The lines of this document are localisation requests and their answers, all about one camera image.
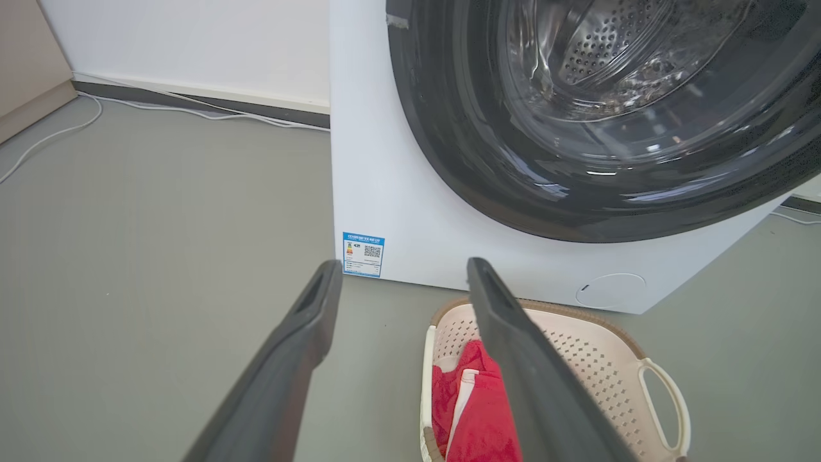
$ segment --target laundry basket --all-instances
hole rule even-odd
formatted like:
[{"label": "laundry basket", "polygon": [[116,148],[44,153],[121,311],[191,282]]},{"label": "laundry basket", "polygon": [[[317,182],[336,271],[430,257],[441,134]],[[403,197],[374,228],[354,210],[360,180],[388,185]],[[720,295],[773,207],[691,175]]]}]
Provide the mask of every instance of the laundry basket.
[{"label": "laundry basket", "polygon": [[[623,330],[585,312],[550,303],[520,300],[521,306],[570,365],[602,412],[641,462],[667,462],[686,457],[690,447],[690,415],[676,383],[644,354]],[[462,350],[479,340],[473,306],[467,298],[443,307],[433,317],[424,342],[420,443],[425,462],[441,462],[433,435],[433,366],[456,369]],[[676,406],[678,441],[664,436],[644,382],[655,372]]]}]

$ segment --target floor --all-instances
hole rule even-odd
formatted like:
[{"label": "floor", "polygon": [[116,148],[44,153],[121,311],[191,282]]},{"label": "floor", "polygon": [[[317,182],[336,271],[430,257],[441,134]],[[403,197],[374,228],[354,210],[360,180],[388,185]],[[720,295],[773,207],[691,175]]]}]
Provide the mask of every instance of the floor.
[{"label": "floor", "polygon": [[[327,134],[104,106],[0,185],[3,460],[179,460],[333,257]],[[95,108],[0,146],[0,172]],[[817,452],[819,243],[770,217],[650,312],[605,314],[675,377],[693,460]],[[460,295],[346,276],[296,460],[420,460],[424,332]]]}]

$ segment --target stainless steel drum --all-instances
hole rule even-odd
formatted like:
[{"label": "stainless steel drum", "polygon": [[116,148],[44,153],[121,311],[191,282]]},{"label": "stainless steel drum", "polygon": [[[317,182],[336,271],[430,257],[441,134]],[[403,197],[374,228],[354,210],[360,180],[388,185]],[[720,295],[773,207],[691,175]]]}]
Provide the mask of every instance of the stainless steel drum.
[{"label": "stainless steel drum", "polygon": [[520,92],[551,118],[589,122],[686,83],[749,8],[749,0],[512,0],[500,30]]}]

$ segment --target white washing machine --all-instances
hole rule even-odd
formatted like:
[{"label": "white washing machine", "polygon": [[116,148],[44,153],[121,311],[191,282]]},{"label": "white washing machine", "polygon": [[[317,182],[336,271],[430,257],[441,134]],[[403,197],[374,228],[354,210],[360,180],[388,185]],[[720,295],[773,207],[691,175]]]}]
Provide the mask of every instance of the white washing machine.
[{"label": "white washing machine", "polygon": [[821,169],[819,2],[333,0],[337,258],[642,313]]}]

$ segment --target sticker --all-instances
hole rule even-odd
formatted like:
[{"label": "sticker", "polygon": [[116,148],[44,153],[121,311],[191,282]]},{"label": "sticker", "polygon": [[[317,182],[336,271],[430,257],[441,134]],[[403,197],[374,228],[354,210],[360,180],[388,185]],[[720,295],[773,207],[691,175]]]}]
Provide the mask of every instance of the sticker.
[{"label": "sticker", "polygon": [[345,255],[343,272],[346,275],[378,278],[382,274],[384,250],[384,238],[342,233],[342,251]]}]

